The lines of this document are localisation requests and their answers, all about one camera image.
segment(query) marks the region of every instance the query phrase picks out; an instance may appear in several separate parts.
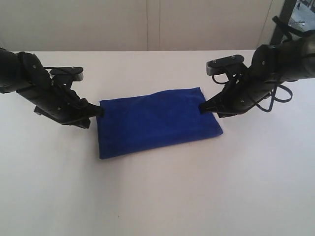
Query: folded towel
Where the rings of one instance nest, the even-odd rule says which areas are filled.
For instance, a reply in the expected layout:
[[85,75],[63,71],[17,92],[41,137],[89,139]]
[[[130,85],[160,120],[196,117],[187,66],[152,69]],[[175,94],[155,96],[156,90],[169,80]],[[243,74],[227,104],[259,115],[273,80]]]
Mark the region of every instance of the folded towel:
[[104,117],[97,117],[101,159],[219,136],[212,113],[198,109],[205,98],[200,88],[104,100]]

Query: white wall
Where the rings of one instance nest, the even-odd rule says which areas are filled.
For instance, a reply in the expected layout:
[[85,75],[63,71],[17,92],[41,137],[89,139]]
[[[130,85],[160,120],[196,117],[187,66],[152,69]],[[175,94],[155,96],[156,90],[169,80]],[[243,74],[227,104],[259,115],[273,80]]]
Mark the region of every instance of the white wall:
[[2,0],[12,51],[255,49],[284,0]]

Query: blue towel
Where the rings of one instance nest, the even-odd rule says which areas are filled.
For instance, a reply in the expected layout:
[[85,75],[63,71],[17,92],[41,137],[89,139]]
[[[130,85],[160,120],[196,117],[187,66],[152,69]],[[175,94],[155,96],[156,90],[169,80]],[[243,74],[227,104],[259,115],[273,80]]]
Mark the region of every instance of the blue towel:
[[167,90],[152,95],[104,100],[97,117],[101,159],[219,136],[212,113],[198,109],[200,88]]

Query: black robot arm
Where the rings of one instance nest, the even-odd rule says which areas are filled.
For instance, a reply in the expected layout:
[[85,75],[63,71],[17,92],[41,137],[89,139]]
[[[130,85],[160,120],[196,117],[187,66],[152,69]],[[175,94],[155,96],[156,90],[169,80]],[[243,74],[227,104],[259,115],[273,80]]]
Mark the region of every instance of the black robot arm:
[[[262,45],[254,53],[252,65],[247,68],[241,55],[213,60],[207,63],[207,74],[217,84],[224,84],[222,92],[200,104],[201,113],[218,113],[220,118],[244,114],[257,106],[265,112],[277,102],[289,102],[292,91],[283,82],[315,77],[315,31],[300,32],[273,19],[287,36],[279,46]],[[292,40],[290,33],[300,38]],[[226,74],[228,81],[219,83],[214,76]],[[276,98],[277,89],[284,89],[290,98]],[[271,97],[270,107],[262,108],[259,102]]]
[[104,110],[71,90],[83,79],[81,67],[43,67],[37,56],[0,49],[0,93],[17,92],[36,105],[35,112],[60,124],[90,127],[90,117]]

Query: white table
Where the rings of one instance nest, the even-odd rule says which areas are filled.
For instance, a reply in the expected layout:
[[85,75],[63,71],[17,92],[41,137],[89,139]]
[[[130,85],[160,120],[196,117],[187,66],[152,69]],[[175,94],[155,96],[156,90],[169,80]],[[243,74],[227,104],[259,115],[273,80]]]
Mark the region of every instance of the white table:
[[[194,87],[209,99],[222,87],[205,63],[242,54],[248,65],[253,51],[36,54],[82,66],[73,88],[98,104]],[[315,80],[288,86],[292,102],[219,119],[218,138],[106,161],[95,118],[88,130],[61,126],[0,94],[0,235],[315,235]]]

